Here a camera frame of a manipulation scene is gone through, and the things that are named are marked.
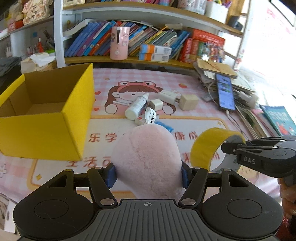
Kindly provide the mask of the person's right hand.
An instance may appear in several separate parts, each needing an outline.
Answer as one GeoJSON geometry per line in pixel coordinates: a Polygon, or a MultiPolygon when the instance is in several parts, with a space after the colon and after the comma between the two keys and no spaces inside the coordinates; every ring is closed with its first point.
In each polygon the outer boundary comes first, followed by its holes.
{"type": "Polygon", "coordinates": [[[278,183],[280,185],[280,196],[282,198],[282,207],[284,216],[291,220],[296,213],[296,205],[295,205],[295,199],[296,199],[296,186],[292,185],[288,187],[285,184],[284,178],[278,178],[278,183]]]}

